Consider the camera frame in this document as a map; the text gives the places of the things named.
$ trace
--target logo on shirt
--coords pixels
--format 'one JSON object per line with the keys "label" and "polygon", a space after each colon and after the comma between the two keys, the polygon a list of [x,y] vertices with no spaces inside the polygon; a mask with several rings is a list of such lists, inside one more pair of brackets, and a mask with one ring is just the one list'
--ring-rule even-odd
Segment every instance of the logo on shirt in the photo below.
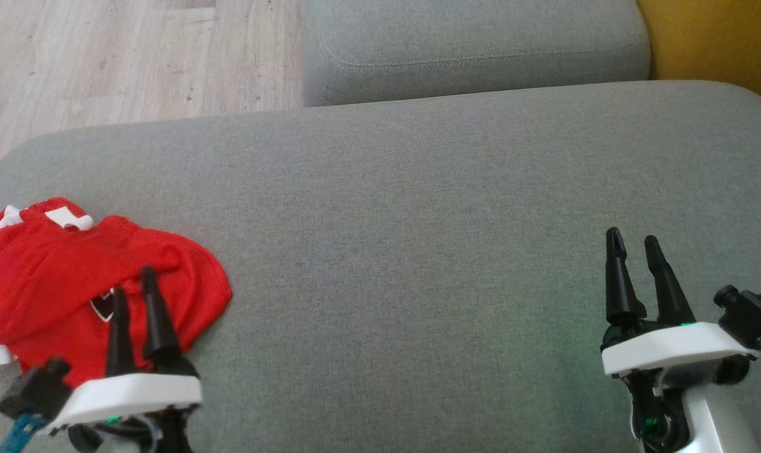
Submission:
{"label": "logo on shirt", "polygon": [[111,321],[112,316],[115,315],[115,306],[113,306],[111,291],[100,296],[95,296],[89,301],[89,303],[92,304],[92,310],[95,310],[95,313],[100,316],[101,320],[104,322]]}

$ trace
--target green led light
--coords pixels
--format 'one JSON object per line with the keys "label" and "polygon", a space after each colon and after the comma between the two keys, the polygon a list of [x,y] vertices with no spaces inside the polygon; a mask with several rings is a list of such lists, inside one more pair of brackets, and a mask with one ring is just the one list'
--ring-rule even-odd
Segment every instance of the green led light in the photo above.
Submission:
{"label": "green led light", "polygon": [[645,431],[647,435],[651,435],[651,433],[657,432],[657,428],[659,428],[659,422],[656,418],[647,418],[646,419],[646,428]]}

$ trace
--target stitched seam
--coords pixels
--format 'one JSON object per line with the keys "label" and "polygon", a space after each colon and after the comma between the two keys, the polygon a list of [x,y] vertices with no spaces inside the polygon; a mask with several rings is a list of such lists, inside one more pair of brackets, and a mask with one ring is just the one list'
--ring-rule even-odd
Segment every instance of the stitched seam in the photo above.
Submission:
{"label": "stitched seam", "polygon": [[[613,48],[613,49],[607,49],[606,51],[593,51],[593,52],[612,52],[616,50],[621,50],[625,48],[630,48],[631,46],[634,46],[637,43],[631,43],[625,46],[622,46],[620,48]],[[578,57],[579,55],[587,55],[593,52],[574,52],[574,53],[559,53],[559,54],[552,54],[552,53],[541,53],[541,54],[535,54],[535,55],[523,55],[523,57],[501,57],[501,58],[488,58],[486,60],[467,60],[467,61],[456,61],[456,62],[447,62],[447,63],[434,63],[434,64],[408,64],[408,65],[400,65],[400,66],[388,66],[388,67],[381,67],[381,68],[363,68],[363,67],[355,67],[355,66],[349,66],[347,64],[339,63],[338,61],[333,60],[332,63],[341,66],[344,69],[349,69],[352,71],[403,71],[407,69],[418,69],[418,68],[440,68],[440,67],[446,67],[446,66],[467,66],[470,64],[492,64],[497,63],[500,61],[514,61],[514,60],[532,60],[536,58],[541,57],[552,57],[554,59],[570,59],[573,57]]]}
{"label": "stitched seam", "polygon": [[327,46],[327,43],[325,43],[325,40],[322,34],[320,34],[318,30],[318,26],[316,27],[316,34],[319,38],[318,40],[319,46],[325,52],[325,55],[326,57],[329,58],[329,60],[331,60],[335,64],[338,64],[339,66],[342,66],[343,68],[354,69],[357,71],[372,71],[372,70],[392,71],[395,69],[408,69],[408,68],[433,68],[433,67],[452,66],[452,65],[461,66],[466,64],[489,63],[489,60],[496,60],[496,61],[529,60],[532,58],[541,58],[541,57],[570,58],[570,57],[576,57],[577,55],[587,55],[590,53],[615,52],[619,50],[624,50],[626,48],[631,48],[632,46],[635,46],[638,43],[638,41],[634,41],[629,44],[624,44],[623,46],[618,46],[617,48],[584,50],[584,51],[561,50],[556,52],[545,52],[545,53],[515,53],[515,54],[501,53],[501,54],[492,54],[492,55],[481,55],[480,57],[450,57],[450,58],[437,58],[434,60],[394,61],[392,63],[355,63],[355,62],[351,62],[347,60],[342,60],[336,57],[336,55],[333,54],[331,49]]}

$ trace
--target gray fabric upholstery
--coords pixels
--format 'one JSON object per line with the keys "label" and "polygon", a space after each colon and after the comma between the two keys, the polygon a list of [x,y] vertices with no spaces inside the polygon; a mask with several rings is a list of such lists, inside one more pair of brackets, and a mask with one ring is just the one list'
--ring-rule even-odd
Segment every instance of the gray fabric upholstery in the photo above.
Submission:
{"label": "gray fabric upholstery", "polygon": [[305,0],[305,105],[648,77],[634,0]]}
{"label": "gray fabric upholstery", "polygon": [[[227,270],[191,354],[199,452],[633,451],[599,357],[607,227],[654,315],[647,234],[701,320],[723,284],[761,292],[761,99],[710,82],[91,128],[1,161],[0,210],[57,195]],[[761,361],[730,392],[761,441]]]}

